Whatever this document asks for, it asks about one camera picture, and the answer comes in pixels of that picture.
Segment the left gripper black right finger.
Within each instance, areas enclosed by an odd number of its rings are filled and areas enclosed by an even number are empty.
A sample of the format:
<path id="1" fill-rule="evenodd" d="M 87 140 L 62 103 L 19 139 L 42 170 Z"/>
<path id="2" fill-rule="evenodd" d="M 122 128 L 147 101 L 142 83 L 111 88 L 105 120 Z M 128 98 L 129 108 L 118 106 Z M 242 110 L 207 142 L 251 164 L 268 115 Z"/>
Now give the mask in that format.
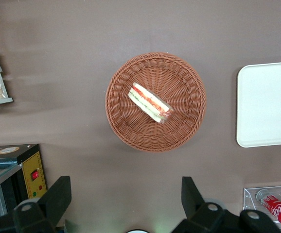
<path id="1" fill-rule="evenodd" d="M 239 216 L 214 202 L 205 202 L 191 177 L 182 177 L 181 202 L 186 215 L 174 233 L 280 233 L 261 211 L 244 210 Z"/>

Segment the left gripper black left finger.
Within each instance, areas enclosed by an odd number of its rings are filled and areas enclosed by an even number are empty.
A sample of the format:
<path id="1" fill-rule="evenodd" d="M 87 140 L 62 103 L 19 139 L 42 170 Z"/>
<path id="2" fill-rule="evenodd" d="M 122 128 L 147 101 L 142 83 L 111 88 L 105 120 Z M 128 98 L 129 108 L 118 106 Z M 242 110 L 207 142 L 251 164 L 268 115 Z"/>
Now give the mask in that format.
<path id="1" fill-rule="evenodd" d="M 71 203 L 70 176 L 61 176 L 37 202 L 26 202 L 0 217 L 0 233 L 56 233 Z"/>

